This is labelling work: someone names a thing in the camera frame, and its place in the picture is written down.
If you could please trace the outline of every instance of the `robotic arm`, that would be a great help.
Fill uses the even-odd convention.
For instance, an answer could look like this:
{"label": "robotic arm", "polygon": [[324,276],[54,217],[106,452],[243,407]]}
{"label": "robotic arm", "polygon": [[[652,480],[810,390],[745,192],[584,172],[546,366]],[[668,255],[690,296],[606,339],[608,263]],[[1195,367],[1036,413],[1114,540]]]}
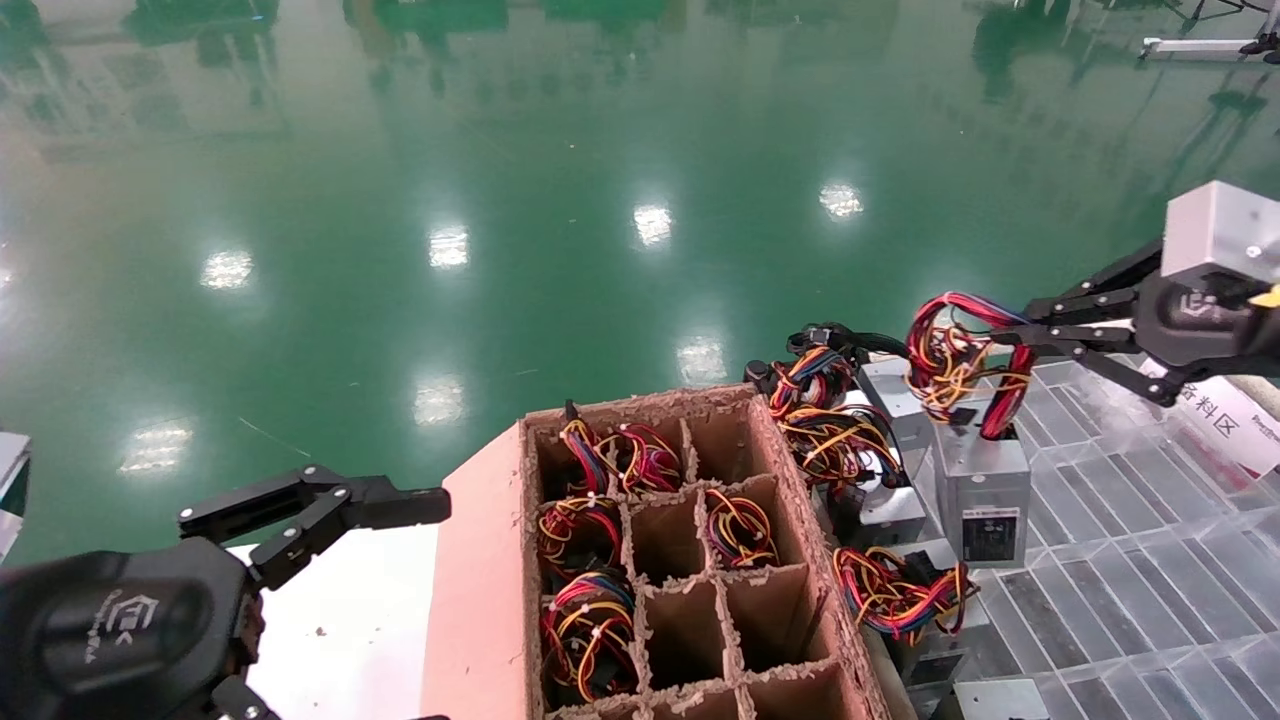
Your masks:
{"label": "robotic arm", "polygon": [[[1033,300],[1025,325],[991,333],[1068,356],[1170,407],[1183,386],[1213,375],[1280,375],[1280,202],[1211,182],[1169,202],[1165,237]],[[1083,327],[1132,319],[1123,327]],[[1108,354],[1146,352],[1169,369],[1147,377]]]}
{"label": "robotic arm", "polygon": [[[349,529],[449,514],[444,489],[307,465],[183,510],[173,547],[0,571],[0,720],[279,720],[244,683],[265,628],[261,591]],[[291,518],[248,566],[220,547]]]}

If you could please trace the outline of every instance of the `white label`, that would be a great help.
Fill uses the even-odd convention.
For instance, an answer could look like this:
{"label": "white label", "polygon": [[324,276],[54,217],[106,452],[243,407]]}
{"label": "white label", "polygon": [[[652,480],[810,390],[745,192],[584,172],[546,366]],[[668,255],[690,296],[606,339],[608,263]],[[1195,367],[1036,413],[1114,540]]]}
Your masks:
{"label": "white label", "polygon": [[965,520],[982,520],[983,518],[1016,518],[1021,514],[1016,507],[970,507],[960,512]]}
{"label": "white label", "polygon": [[[1142,364],[1148,377],[1162,377],[1155,360]],[[1252,478],[1280,465],[1280,423],[1226,378],[1188,383],[1174,410]]]}

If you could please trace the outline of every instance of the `bundled cables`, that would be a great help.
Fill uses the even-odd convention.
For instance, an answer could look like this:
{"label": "bundled cables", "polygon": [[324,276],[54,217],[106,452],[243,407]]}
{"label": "bundled cables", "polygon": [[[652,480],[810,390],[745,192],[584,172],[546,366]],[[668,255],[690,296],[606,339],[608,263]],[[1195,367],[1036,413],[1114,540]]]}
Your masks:
{"label": "bundled cables", "polygon": [[599,568],[620,568],[622,519],[608,497],[571,497],[538,518],[538,559],[562,580]]}
{"label": "bundled cables", "polygon": [[617,464],[605,460],[627,495],[676,492],[680,488],[680,456],[658,430],[639,423],[622,424],[618,432],[596,446],[602,457],[617,452]]}
{"label": "bundled cables", "polygon": [[726,497],[708,489],[716,506],[707,514],[707,536],[727,568],[764,568],[778,564],[769,518],[745,497]]}
{"label": "bundled cables", "polygon": [[777,387],[769,393],[769,415],[781,420],[800,405],[831,407],[854,387],[854,365],[826,346],[804,351],[788,368],[773,363]]}
{"label": "bundled cables", "polygon": [[564,402],[567,423],[561,439],[581,466],[580,475],[568,483],[573,497],[604,497],[608,480],[617,478],[628,495],[675,492],[681,484],[680,456],[649,425],[623,424],[604,439],[582,420],[572,401]]}
{"label": "bundled cables", "polygon": [[881,547],[865,553],[842,547],[832,562],[858,621],[913,646],[929,621],[948,635],[959,633],[965,601],[979,589],[963,562],[938,570],[924,552],[902,559]]}
{"label": "bundled cables", "polygon": [[937,320],[947,309],[960,310],[989,328],[1023,325],[1027,320],[989,300],[947,292],[920,307],[906,337],[911,363],[906,382],[924,411],[937,421],[966,424],[975,411],[956,405],[982,389],[978,387],[980,379],[1000,380],[982,419],[980,434],[986,439],[1001,439],[1021,406],[1036,354],[1018,345],[1006,365],[988,366],[996,343],[986,331],[959,323],[940,325]]}
{"label": "bundled cables", "polygon": [[876,475],[890,488],[908,482],[892,452],[888,419],[870,405],[800,407],[782,418],[778,429],[813,484],[838,491]]}
{"label": "bundled cables", "polygon": [[577,459],[582,470],[576,480],[568,483],[568,495],[603,497],[609,489],[609,470],[604,459],[595,450],[599,445],[595,433],[577,414],[572,400],[564,401],[564,418],[567,423],[561,430],[561,439]]}
{"label": "bundled cables", "polygon": [[886,487],[906,484],[883,413],[868,405],[841,405],[858,386],[858,366],[870,352],[906,356],[906,346],[888,336],[824,323],[788,337],[787,350],[796,355],[794,363],[753,360],[744,379],[769,398],[769,415],[810,483],[828,484],[836,493],[876,477]]}
{"label": "bundled cables", "polygon": [[556,594],[541,618],[544,666],[559,705],[631,692],[636,669],[635,592],[621,571],[585,573]]}

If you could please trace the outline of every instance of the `green epoxy floor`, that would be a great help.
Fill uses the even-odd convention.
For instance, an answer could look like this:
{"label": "green epoxy floor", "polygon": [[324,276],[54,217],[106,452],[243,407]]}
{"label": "green epoxy floor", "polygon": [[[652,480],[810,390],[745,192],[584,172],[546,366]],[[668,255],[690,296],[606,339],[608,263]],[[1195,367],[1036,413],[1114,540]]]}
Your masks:
{"label": "green epoxy floor", "polygon": [[1271,68],[1060,3],[0,0],[13,560],[308,460],[438,483],[809,320],[1056,292],[1212,177],[1280,197]]}

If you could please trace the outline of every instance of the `white table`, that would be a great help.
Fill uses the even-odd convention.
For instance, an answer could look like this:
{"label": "white table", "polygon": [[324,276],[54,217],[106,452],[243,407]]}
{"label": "white table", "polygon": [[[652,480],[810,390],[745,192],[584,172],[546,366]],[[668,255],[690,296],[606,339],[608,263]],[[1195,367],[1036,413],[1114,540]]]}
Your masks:
{"label": "white table", "polygon": [[[347,533],[264,592],[248,684],[282,720],[416,720],[439,528]],[[252,546],[230,548],[241,560]]]}

